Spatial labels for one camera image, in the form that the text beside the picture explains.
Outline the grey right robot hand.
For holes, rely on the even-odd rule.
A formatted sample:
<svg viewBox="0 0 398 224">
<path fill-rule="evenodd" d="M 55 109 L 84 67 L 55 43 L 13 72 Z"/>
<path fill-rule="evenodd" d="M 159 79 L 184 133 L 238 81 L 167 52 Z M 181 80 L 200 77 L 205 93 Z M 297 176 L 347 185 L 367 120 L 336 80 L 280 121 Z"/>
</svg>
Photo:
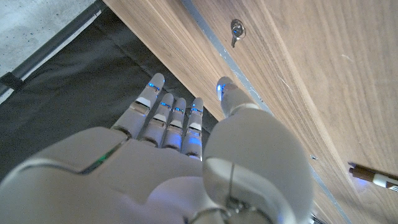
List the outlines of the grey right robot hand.
<svg viewBox="0 0 398 224">
<path fill-rule="evenodd" d="M 207 142 L 203 102 L 155 74 L 110 128 L 76 133 L 1 182 L 2 223 L 307 223 L 313 187 L 296 137 L 230 78 Z"/>
</svg>

